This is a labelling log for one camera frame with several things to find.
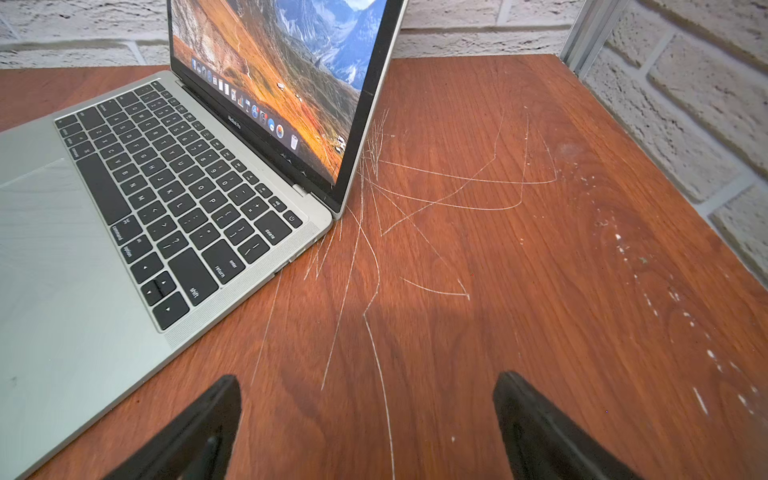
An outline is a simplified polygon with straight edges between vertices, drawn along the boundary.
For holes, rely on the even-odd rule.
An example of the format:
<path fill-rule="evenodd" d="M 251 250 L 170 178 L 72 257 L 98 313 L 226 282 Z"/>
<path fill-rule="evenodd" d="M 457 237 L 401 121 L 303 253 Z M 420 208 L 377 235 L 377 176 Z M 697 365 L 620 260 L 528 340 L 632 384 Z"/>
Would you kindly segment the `aluminium corner post right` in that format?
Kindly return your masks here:
<path fill-rule="evenodd" d="M 583 79 L 618 23 L 628 0 L 586 0 L 559 55 Z"/>

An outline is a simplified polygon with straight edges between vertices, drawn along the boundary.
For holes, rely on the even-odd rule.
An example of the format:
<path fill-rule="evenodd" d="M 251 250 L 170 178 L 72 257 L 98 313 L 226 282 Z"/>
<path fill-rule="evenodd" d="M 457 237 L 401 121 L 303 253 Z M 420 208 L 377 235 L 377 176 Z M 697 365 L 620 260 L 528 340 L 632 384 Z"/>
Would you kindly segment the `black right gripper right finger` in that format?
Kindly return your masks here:
<path fill-rule="evenodd" d="M 493 403 L 516 479 L 638 479 L 523 376 L 499 374 Z"/>

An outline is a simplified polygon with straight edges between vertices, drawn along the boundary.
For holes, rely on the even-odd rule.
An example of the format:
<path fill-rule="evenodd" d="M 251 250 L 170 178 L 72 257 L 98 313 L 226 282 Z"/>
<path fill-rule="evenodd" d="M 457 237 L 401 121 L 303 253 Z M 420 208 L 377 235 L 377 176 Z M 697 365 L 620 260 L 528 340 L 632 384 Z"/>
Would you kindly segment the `silver laptop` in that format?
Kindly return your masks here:
<path fill-rule="evenodd" d="M 1 135 L 1 475 L 34 472 L 341 218 L 406 10 L 171 1 L 168 70 Z"/>

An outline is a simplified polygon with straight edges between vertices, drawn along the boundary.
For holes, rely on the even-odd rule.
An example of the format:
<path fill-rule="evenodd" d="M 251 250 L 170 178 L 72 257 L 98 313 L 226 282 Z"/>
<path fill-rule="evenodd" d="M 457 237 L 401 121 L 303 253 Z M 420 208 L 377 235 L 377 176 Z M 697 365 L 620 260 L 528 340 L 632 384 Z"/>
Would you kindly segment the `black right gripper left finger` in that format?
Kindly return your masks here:
<path fill-rule="evenodd" d="M 223 479 L 242 412 L 240 384 L 220 377 L 108 479 Z"/>

